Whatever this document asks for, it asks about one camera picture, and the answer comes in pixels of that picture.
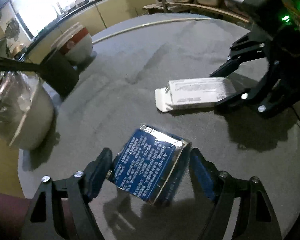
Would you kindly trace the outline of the blue foil packet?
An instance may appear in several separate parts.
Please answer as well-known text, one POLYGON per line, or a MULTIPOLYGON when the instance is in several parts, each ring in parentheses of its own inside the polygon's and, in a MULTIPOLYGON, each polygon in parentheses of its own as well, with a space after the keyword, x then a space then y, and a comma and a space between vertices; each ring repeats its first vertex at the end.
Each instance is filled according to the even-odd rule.
POLYGON ((191 142, 147 124, 115 157, 107 179, 156 207, 169 206, 189 163, 191 142))

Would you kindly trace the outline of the white cardboard box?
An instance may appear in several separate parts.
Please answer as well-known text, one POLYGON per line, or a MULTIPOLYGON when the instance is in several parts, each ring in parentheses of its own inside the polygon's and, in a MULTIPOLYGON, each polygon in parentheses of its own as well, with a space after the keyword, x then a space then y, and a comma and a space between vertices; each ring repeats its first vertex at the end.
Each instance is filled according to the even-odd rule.
POLYGON ((155 90, 155 105, 163 113, 209 108, 235 92, 232 82, 224 77, 170 80, 166 87, 155 90))

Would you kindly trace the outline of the metal shelf rack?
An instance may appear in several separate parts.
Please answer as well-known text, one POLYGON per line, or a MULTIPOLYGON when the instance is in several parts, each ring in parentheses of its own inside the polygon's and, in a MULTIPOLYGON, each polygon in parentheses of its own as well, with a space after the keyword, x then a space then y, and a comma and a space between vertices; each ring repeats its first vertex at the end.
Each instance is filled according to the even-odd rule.
POLYGON ((146 5, 143 9, 148 14, 160 13, 166 9, 173 13, 193 13, 225 20, 247 28, 252 24, 250 17, 243 12, 238 5, 229 0, 161 0, 146 5))

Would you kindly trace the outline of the purple thermos bottle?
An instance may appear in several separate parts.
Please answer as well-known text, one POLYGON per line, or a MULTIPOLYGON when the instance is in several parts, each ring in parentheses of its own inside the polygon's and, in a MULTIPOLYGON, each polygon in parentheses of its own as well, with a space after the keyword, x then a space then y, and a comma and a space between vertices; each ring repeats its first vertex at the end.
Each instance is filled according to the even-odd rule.
POLYGON ((30 199, 0 193, 0 239, 19 239, 30 199))

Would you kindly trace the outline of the steel bowl with plastic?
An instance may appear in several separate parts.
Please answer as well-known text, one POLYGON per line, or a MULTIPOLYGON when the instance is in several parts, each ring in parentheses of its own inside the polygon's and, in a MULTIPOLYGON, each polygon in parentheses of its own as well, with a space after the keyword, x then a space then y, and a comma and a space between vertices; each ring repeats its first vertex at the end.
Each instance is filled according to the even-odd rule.
POLYGON ((46 137, 54 107, 37 76, 6 72, 0 80, 0 138, 31 151, 46 137))

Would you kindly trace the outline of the dark chopstick holder cup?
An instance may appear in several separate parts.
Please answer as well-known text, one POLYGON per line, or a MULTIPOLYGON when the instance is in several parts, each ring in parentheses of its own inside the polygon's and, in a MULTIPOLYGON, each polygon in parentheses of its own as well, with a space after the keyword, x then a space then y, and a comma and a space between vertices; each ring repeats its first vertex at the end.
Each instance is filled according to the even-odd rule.
POLYGON ((57 49, 50 51, 40 63, 39 76, 63 98, 79 80, 79 73, 57 49))

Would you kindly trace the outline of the stacked red white bowls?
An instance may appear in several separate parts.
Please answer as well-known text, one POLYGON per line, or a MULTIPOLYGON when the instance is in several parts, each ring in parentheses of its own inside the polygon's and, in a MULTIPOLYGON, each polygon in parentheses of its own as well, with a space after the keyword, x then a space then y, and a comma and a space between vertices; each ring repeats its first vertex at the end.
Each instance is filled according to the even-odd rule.
POLYGON ((50 46, 73 65, 85 63, 93 52, 93 41, 88 29, 77 22, 59 36, 50 46))

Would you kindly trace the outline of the white stick on table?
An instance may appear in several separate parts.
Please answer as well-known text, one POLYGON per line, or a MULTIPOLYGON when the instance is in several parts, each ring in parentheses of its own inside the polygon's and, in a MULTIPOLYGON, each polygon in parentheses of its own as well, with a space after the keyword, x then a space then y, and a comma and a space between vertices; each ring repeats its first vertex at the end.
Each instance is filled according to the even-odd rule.
POLYGON ((150 23, 144 23, 141 25, 137 25, 134 27, 130 27, 127 29, 123 29, 121 31, 117 31, 115 33, 109 34, 105 37, 99 38, 98 40, 93 41, 93 45, 108 40, 112 37, 115 37, 117 35, 121 35, 121 34, 125 34, 128 33, 130 31, 134 31, 134 30, 138 30, 138 29, 142 29, 142 28, 148 28, 148 27, 152 27, 152 26, 156 26, 156 25, 162 25, 162 24, 168 24, 168 23, 179 23, 179 22, 187 22, 187 21, 205 21, 205 20, 209 20, 210 18, 202 18, 202 17, 189 17, 189 18, 173 18, 170 20, 162 20, 162 21, 156 21, 156 22, 150 22, 150 23))

